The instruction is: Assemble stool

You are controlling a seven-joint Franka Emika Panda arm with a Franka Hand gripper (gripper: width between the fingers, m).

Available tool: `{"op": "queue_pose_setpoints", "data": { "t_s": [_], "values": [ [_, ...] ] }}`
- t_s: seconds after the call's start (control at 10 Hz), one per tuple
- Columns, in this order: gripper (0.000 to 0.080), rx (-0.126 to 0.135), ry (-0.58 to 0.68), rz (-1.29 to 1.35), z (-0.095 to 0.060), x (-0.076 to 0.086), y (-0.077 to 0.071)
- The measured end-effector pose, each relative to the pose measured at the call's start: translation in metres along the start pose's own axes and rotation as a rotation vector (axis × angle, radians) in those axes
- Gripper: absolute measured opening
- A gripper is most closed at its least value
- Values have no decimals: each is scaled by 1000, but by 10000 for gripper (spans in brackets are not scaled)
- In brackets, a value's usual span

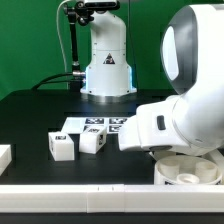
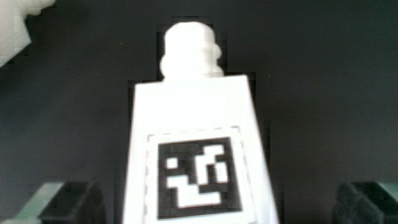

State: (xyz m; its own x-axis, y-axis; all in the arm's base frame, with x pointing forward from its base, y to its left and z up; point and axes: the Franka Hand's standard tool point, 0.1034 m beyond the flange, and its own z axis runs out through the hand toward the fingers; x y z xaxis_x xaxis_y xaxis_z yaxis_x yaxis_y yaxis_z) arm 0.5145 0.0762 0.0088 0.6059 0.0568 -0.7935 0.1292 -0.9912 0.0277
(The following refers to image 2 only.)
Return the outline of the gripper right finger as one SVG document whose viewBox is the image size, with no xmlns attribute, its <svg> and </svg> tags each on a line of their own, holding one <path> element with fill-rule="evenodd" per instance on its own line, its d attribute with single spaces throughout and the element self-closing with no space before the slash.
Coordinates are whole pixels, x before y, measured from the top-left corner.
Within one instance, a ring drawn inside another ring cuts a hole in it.
<svg viewBox="0 0 398 224">
<path fill-rule="evenodd" d="M 398 183 L 348 182 L 339 185 L 334 224 L 398 224 Z"/>
</svg>

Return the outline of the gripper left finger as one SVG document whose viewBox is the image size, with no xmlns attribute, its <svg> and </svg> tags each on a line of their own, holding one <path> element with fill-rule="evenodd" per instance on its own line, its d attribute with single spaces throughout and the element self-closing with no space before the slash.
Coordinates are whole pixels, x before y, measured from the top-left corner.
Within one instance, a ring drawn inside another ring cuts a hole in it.
<svg viewBox="0 0 398 224">
<path fill-rule="evenodd" d="M 95 182 L 47 182 L 12 218 L 17 224 L 106 224 Z"/>
</svg>

